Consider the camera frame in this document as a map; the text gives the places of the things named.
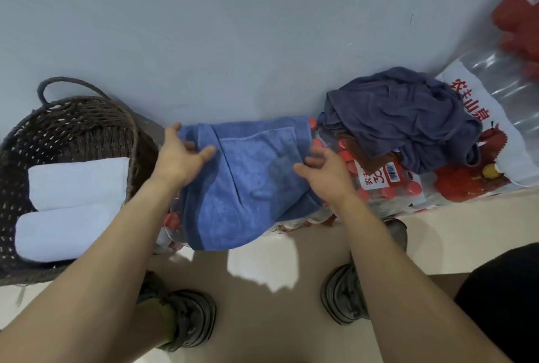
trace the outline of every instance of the basket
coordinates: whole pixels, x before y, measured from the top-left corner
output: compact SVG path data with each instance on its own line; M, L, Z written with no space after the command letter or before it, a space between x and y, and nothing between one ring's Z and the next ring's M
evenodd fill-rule
M45 88L71 82L100 96L77 96L47 102ZM158 149L138 127L129 108L93 85L54 77L37 88L42 107L23 119L0 145L0 286L34 284L56 278L73 261L35 263L15 251L15 223L36 211L29 199L28 168L37 164L84 162L129 157L127 200L152 171Z

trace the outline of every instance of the gray wall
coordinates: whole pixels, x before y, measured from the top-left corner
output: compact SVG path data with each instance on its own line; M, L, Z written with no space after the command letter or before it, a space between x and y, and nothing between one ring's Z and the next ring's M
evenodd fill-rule
M56 75L162 124L314 114L356 76L435 72L498 1L0 0L0 135Z

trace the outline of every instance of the basket handle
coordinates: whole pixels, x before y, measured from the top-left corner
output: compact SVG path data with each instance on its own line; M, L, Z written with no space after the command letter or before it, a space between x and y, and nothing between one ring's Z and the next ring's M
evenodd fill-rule
M107 94L105 94L101 89L99 89L95 85L92 85L91 83L88 83L83 80L78 80L77 78L70 78L68 76L54 76L52 78L49 78L48 80L42 81L37 87L37 97L39 98L43 106L49 105L49 102L47 102L47 100L45 99L45 96L43 95L43 93L45 92L45 88L54 82L71 82L78 85L82 85L83 87L87 87L91 89L99 96L111 101L111 98Z

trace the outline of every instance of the gray shoe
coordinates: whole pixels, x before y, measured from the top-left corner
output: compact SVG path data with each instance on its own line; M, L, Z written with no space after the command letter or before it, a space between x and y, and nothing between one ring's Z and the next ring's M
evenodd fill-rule
M397 219L385 219L384 223L395 242L406 251L406 225ZM320 298L329 315L340 325L349 325L361 318L369 319L367 302L354 262L341 265L329 274L322 285Z
M165 284L152 271L146 272L137 303L158 298L176 312L177 326L174 340L159 346L166 352L180 347L194 347L208 341L213 332L217 306L211 296L190 289L166 293Z

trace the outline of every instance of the white towel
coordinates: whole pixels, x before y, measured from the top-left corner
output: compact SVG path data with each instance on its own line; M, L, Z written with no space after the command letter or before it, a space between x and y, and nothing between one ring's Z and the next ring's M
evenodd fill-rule
M33 166L30 201L39 211L124 201L128 172L127 157Z
M15 225L15 251L36 262L78 258L108 227L122 204L116 201L23 214Z

